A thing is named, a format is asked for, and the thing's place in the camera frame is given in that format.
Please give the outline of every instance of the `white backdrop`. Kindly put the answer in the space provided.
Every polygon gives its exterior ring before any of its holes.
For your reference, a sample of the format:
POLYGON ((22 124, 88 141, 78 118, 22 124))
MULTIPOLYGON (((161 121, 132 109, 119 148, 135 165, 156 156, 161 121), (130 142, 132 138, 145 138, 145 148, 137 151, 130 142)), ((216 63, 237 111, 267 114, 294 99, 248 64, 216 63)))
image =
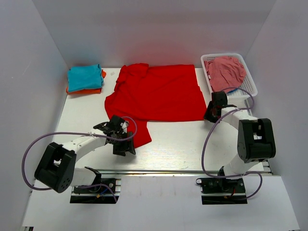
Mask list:
POLYGON ((246 63, 258 89, 254 114, 272 120, 280 174, 299 227, 308 230, 308 1, 277 0, 246 63))
POLYGON ((33 0, 69 67, 245 56, 275 0, 33 0))
MULTIPOLYGON (((26 147, 54 131, 67 66, 31 0, 0 1, 0 230, 16 231, 30 196, 21 175, 26 147)), ((48 139, 26 162, 29 180, 48 139)))

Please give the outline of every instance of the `folded clothes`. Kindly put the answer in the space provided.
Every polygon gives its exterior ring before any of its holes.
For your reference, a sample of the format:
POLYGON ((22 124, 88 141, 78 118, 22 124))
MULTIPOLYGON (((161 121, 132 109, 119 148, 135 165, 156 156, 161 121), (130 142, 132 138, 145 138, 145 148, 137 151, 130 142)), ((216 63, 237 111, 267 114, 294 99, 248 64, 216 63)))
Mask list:
MULTIPOLYGON (((105 100, 108 117, 130 116, 138 126, 135 148, 151 142, 148 121, 203 120, 205 101, 193 65, 133 64, 121 68, 115 91, 105 100)), ((128 131, 134 131, 129 123, 128 131)))
POLYGON ((67 71, 69 93, 84 89, 102 88, 102 69, 99 64, 92 66, 74 66, 67 71))
MULTIPOLYGON (((102 77, 106 77, 106 72, 102 70, 102 77)), ((71 95, 71 94, 100 94, 102 92, 102 88, 97 88, 97 89, 84 89, 84 90, 77 90, 73 92, 68 92, 68 87, 66 87, 66 93, 71 95)))
POLYGON ((244 66, 235 57, 221 56, 205 61, 205 69, 213 91, 238 88, 246 77, 244 66))

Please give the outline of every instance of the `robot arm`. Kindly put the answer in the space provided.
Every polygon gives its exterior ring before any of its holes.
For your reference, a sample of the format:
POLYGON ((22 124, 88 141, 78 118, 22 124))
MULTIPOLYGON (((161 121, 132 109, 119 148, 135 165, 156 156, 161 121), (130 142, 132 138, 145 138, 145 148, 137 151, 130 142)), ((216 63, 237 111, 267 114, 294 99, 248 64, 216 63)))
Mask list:
MULTIPOLYGON (((225 92, 213 92, 212 101, 209 103, 204 119, 215 123, 221 116, 234 109, 238 108, 234 105, 228 105, 225 92)), ((222 121, 229 123, 238 130, 238 154, 222 168, 222 174, 225 176, 244 174, 259 162, 275 156, 276 147, 269 119, 259 119, 238 110, 224 117, 222 121)))
POLYGON ((122 156, 126 153, 136 154, 133 139, 115 141, 94 136, 104 135, 117 139, 130 137, 132 132, 127 133, 125 126, 125 120, 114 115, 110 122, 94 126, 89 136, 81 136, 63 144, 50 143, 35 171, 35 178, 58 193, 62 193, 69 186, 92 185, 97 177, 100 178, 98 172, 89 167, 75 168, 76 161, 108 143, 113 144, 114 154, 122 156))

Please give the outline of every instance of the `plastic basket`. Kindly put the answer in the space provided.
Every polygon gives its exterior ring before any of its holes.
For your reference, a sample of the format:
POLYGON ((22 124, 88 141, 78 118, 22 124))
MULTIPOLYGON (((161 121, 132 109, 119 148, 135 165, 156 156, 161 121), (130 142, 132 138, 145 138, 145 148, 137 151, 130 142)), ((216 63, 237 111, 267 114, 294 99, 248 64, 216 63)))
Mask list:
MULTIPOLYGON (((210 93, 212 93, 213 90, 212 90, 212 87, 210 85, 208 75, 206 73, 204 61, 211 61, 211 60, 215 59, 216 57, 220 57, 220 56, 229 56, 229 57, 238 58, 240 63, 243 64, 245 71, 247 73, 247 75, 244 79, 244 82, 242 83, 240 88, 248 91, 252 96, 256 96, 258 94, 258 91, 257 91, 256 85, 255 85, 255 83, 254 83, 254 81, 251 77, 251 74, 250 74, 250 72, 247 68, 247 65, 246 65, 243 57, 240 54, 236 54, 236 53, 205 54, 205 55, 201 56, 201 63, 202 63, 204 75, 206 77, 206 82, 207 82, 208 89, 210 90, 210 93)), ((247 98, 249 98, 249 95, 242 90, 235 90, 233 92, 229 92, 229 93, 227 93, 227 96, 228 96, 229 100, 241 100, 241 101, 243 101, 243 100, 246 100, 247 98)))

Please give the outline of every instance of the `red t-shirt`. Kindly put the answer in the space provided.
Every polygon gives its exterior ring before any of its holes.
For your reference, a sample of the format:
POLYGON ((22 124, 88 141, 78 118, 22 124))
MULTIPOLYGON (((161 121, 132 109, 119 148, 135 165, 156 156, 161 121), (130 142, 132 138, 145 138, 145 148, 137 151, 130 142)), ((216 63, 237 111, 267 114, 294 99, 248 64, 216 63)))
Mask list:
MULTIPOLYGON (((108 117, 130 116, 138 126, 135 148, 152 141, 148 121, 203 120, 206 111, 193 65, 123 66, 115 91, 105 100, 108 117)), ((134 131, 129 123, 129 131, 134 131)))

